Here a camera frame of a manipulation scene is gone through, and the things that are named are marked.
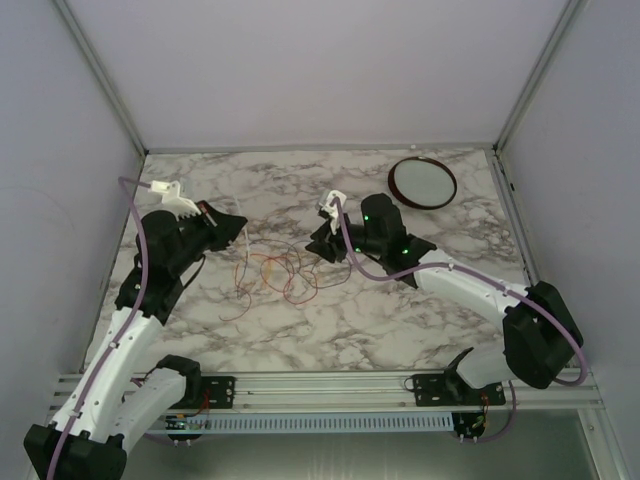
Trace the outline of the white zip tie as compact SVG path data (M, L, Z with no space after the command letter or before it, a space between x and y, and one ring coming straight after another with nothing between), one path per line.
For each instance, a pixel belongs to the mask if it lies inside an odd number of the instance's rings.
M244 235L244 243L245 243L245 260L248 261L250 258L250 254L251 254L251 245L250 245L250 240L249 240L249 232L248 232L248 220L247 218L244 217L242 208L241 208L241 204L239 202L239 199L237 197L237 195L234 193L232 195L233 200L234 200L234 204L236 206L237 209L237 213L239 216L243 217L245 219L245 224L243 226L243 235Z

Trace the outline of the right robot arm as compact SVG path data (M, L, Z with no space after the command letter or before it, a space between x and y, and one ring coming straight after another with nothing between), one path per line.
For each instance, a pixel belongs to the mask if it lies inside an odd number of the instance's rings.
M345 195L329 190L318 202L323 224L307 250L336 263L349 260L366 278L399 281L437 294L475 312L502 335L496 345L469 347L440 376L440 397L464 404L471 395L505 381L520 380L545 389L560 383L572 360L587 374L584 340L560 292L539 281L531 286L509 282L457 261L434 243L407 232L389 196L374 194L361 203L362 221L354 224L343 207Z

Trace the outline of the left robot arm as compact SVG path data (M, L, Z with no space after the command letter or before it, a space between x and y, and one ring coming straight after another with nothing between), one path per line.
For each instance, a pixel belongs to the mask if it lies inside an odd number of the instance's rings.
M161 359L136 392L125 391L188 285L183 274L206 253L226 250L247 220L206 201L183 214L131 215L137 254L108 331L60 410L48 425L32 425L24 438L41 479L119 479L128 454L162 413L207 403L199 363L177 355Z

